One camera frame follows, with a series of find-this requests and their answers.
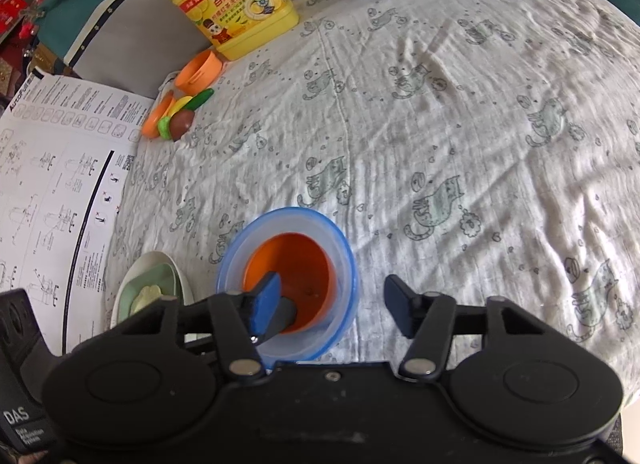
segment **white trim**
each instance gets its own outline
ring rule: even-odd
[[[98,4],[94,12],[91,13],[91,16],[89,16],[82,29],[80,29],[76,40],[73,41],[73,43],[69,47],[69,50],[66,51],[65,57],[63,58],[63,61],[66,65],[69,65],[69,62],[71,62],[73,57],[76,56],[76,53],[79,51],[80,46],[86,40],[89,33],[94,30],[94,27],[98,23],[100,17],[104,15],[104,12],[107,11],[109,6],[111,6],[111,4],[113,4],[115,1],[116,0],[103,0],[100,4]]]

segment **green bowl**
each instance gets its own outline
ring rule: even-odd
[[[180,279],[176,275],[171,264],[159,264],[152,267],[146,273],[127,282],[122,290],[120,303],[118,304],[118,322],[121,323],[130,316],[131,304],[139,295],[143,287],[157,285],[160,291],[167,297],[177,297],[182,301],[182,289]]]

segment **screw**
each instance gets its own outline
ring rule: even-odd
[[[414,376],[428,376],[433,374],[436,369],[436,364],[423,358],[410,359],[404,364],[404,370],[413,374]]]
[[[229,370],[236,376],[255,376],[262,370],[262,365],[252,359],[237,359],[229,365]]]
[[[340,378],[342,376],[340,375],[340,372],[327,372],[324,375],[324,379],[326,379],[327,381],[332,381],[335,383],[335,381],[340,381]]]

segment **blue rim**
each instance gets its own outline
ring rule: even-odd
[[[342,242],[342,247],[347,253],[349,265],[351,266],[351,296],[349,297],[349,303],[347,304],[347,309],[344,313],[344,317],[338,326],[338,329],[335,330],[334,335],[331,336],[327,340],[327,342],[322,346],[322,348],[318,349],[314,354],[305,358],[304,361],[313,361],[318,359],[320,356],[324,355],[335,343],[337,343],[340,338],[344,335],[344,332],[351,325],[355,317],[356,312],[356,304],[358,303],[358,272],[356,269],[355,257],[353,256],[353,251],[351,251],[351,247],[347,238],[342,233],[342,230],[338,228],[326,215],[323,215],[320,212],[317,212],[312,209],[307,208],[299,208],[295,206],[288,206],[284,208],[278,208],[275,210],[268,211],[267,213],[260,215],[257,219],[251,222],[246,228],[242,230],[242,232],[235,238],[231,245],[229,246],[229,251],[225,253],[225,256],[222,260],[222,265],[220,266],[220,271],[218,272],[218,277],[216,279],[216,294],[220,293],[219,289],[222,287],[222,274],[226,273],[226,271],[222,271],[225,266],[225,261],[227,257],[233,257],[236,251],[238,251],[238,246],[252,233],[252,229],[255,228],[255,225],[260,224],[261,222],[270,220],[272,215],[280,215],[282,213],[302,213],[313,215],[315,218],[324,221],[324,223],[329,226],[333,231],[337,232],[338,238]]]

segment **bottle label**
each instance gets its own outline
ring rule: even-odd
[[[180,9],[215,46],[221,46],[275,15],[286,1],[185,0]]]

